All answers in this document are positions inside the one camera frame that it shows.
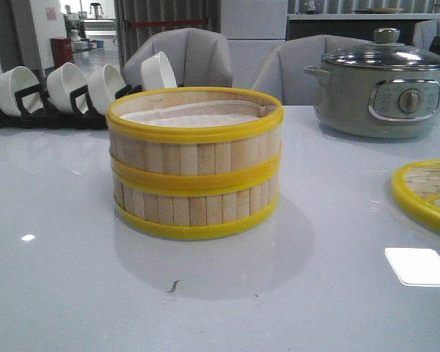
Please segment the black bowl rack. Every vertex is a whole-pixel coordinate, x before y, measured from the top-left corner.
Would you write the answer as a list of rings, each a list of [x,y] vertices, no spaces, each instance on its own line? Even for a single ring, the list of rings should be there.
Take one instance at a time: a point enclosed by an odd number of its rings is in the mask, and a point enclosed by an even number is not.
[[[34,112],[26,110],[23,99],[37,93],[43,107]],[[42,84],[35,84],[15,93],[18,99],[19,115],[12,117],[0,109],[0,128],[47,128],[106,130],[106,118],[99,114],[92,104],[88,86],[84,85],[70,93],[70,105],[73,112],[66,114],[58,111],[50,103],[48,91]]]

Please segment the grey chair far right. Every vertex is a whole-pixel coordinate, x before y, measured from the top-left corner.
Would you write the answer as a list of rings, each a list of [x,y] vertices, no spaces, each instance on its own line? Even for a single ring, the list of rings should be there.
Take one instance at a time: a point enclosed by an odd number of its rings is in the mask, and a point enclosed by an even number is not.
[[[429,49],[433,39],[440,37],[440,20],[420,21],[414,24],[412,45],[416,48]]]

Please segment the white bowl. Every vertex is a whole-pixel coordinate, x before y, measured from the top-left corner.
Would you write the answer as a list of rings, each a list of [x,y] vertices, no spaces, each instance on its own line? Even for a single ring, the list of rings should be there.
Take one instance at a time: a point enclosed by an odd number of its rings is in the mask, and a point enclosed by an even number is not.
[[[39,84],[36,75],[27,67],[17,66],[0,75],[0,109],[8,116],[19,117],[15,93]]]
[[[116,93],[126,87],[119,70],[111,64],[105,64],[101,69],[92,72],[87,83],[92,105],[102,115],[116,100]]]
[[[51,72],[47,78],[47,89],[53,105],[62,113],[73,113],[70,93],[87,85],[87,79],[78,66],[71,62]]]

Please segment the grey chair left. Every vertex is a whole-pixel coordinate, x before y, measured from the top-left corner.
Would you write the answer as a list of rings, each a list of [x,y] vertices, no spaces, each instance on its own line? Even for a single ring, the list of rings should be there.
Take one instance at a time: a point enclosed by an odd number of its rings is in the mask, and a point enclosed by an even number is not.
[[[164,52],[176,82],[182,87],[231,87],[232,66],[227,38],[203,29],[185,28],[160,32],[148,39],[125,63],[127,84],[142,83],[141,64]]]

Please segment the red bin in background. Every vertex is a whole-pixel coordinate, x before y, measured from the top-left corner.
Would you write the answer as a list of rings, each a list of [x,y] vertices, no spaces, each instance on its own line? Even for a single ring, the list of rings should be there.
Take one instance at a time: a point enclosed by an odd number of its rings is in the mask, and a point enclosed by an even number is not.
[[[61,67],[67,62],[74,63],[69,37],[52,37],[50,43],[55,68]]]

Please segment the grey electric cooking pot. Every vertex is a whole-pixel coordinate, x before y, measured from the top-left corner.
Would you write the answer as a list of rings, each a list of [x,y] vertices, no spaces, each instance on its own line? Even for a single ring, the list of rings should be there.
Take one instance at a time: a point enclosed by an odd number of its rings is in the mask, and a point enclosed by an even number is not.
[[[440,70],[381,70],[321,64],[315,114],[334,130],[383,139],[422,136],[440,124]]]

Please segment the white bowl right end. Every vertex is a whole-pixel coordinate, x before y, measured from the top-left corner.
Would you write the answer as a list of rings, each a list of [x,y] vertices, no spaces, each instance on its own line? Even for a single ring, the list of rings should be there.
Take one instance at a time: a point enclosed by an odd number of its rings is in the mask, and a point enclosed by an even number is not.
[[[163,51],[143,61],[141,77],[144,91],[177,87],[174,71]]]

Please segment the bamboo steamer tray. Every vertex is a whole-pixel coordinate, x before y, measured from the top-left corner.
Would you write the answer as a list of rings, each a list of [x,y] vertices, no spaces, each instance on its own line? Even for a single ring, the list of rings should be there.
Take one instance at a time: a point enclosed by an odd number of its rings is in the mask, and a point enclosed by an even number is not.
[[[114,200],[132,227],[162,238],[198,241],[234,235],[264,222],[276,209],[279,177],[226,194],[178,197],[151,194],[118,177]]]
[[[246,100],[276,110],[252,122],[209,128],[143,125],[123,114],[189,103]],[[115,100],[106,113],[118,178],[155,194],[204,196],[259,185],[277,174],[283,108],[261,92],[224,87],[160,89]]]

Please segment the grey chair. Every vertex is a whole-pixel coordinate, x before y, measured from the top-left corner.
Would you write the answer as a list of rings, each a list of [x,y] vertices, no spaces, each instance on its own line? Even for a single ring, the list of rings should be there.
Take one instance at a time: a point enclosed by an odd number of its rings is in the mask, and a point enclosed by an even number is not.
[[[312,106],[317,81],[304,69],[319,65],[327,53],[364,43],[366,40],[330,34],[288,40],[266,54],[251,90],[274,96],[286,106]]]
[[[440,20],[420,21],[414,24],[412,45],[416,48],[429,49],[433,39],[440,37]]]
[[[182,87],[231,87],[232,66],[227,38],[203,29],[185,28],[160,32],[148,39],[125,63],[127,84],[142,83],[141,64],[164,52],[176,82]]]

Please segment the grey chair middle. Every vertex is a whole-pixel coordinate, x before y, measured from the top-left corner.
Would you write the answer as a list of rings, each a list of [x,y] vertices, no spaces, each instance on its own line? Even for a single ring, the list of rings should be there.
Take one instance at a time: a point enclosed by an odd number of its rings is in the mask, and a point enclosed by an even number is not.
[[[286,106],[312,106],[317,81],[304,69],[319,65],[327,53],[364,43],[366,40],[330,34],[288,40],[266,54],[251,90],[274,96]]]

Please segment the bamboo steamer lid yellow rim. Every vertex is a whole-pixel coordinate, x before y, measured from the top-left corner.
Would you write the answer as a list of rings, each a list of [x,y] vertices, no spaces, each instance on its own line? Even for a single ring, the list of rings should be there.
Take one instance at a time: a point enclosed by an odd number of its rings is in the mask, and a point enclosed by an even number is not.
[[[391,192],[409,216],[440,232],[440,159],[400,167],[392,176]]]

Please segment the glass pot lid with knob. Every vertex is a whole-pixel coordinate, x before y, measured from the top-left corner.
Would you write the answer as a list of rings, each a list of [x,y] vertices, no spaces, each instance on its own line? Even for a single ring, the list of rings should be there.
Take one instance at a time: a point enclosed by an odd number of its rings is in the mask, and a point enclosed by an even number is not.
[[[330,65],[385,70],[440,70],[440,55],[424,48],[399,43],[400,30],[378,28],[370,43],[341,48],[326,54]]]

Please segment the white bowl far left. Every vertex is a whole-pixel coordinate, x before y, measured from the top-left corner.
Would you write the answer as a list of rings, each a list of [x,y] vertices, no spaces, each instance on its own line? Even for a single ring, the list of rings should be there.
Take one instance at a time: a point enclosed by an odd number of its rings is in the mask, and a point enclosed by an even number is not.
[[[36,75],[27,67],[17,66],[0,75],[0,109],[8,116],[19,117],[15,93],[39,84]]]

